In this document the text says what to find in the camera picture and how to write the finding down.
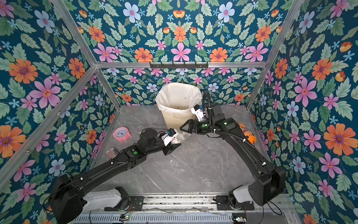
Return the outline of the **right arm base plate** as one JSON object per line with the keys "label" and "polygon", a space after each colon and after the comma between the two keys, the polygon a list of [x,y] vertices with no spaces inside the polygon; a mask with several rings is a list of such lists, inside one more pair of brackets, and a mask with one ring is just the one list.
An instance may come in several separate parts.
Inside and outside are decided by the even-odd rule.
{"label": "right arm base plate", "polygon": [[232,206],[228,195],[217,195],[213,198],[219,211],[253,211],[255,209],[252,201]]}

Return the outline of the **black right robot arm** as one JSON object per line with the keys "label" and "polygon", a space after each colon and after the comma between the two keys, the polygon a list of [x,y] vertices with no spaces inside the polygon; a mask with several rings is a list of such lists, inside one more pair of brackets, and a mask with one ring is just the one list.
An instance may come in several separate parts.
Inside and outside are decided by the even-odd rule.
{"label": "black right robot arm", "polygon": [[239,186],[228,194],[228,203],[232,208],[240,208],[246,202],[255,202],[264,206],[276,196],[283,193],[286,171],[267,160],[240,128],[233,118],[226,118],[221,106],[217,103],[205,104],[198,111],[196,119],[189,119],[180,130],[186,133],[206,135],[213,133],[226,141],[241,157],[249,168],[254,182]]}

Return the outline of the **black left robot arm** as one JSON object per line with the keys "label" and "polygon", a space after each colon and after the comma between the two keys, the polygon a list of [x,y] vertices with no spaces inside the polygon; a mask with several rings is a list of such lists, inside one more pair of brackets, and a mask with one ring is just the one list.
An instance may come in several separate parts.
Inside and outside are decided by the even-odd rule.
{"label": "black left robot arm", "polygon": [[147,128],[142,131],[136,144],[121,150],[107,162],[78,175],[60,176],[48,197],[57,223],[68,224],[84,212],[101,208],[125,210],[130,205],[130,197],[123,187],[97,192],[94,189],[143,163],[149,154],[170,154],[181,145],[177,136],[178,131],[173,128],[164,132]]}

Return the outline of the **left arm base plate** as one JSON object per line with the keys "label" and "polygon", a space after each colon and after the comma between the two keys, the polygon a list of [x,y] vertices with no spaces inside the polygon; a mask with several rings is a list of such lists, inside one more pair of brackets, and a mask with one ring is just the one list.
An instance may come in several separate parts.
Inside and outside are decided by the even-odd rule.
{"label": "left arm base plate", "polygon": [[141,211],[144,205],[143,196],[129,196],[122,199],[115,207],[106,207],[104,211]]}

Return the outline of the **jar with white lid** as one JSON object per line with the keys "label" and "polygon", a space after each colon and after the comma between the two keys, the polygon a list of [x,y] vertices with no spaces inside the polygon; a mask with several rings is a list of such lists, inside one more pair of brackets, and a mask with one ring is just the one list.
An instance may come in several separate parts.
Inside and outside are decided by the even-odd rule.
{"label": "jar with white lid", "polygon": [[175,134],[173,136],[173,139],[171,140],[172,144],[182,144],[187,138],[188,134],[183,131],[178,131],[177,129],[174,129]]}

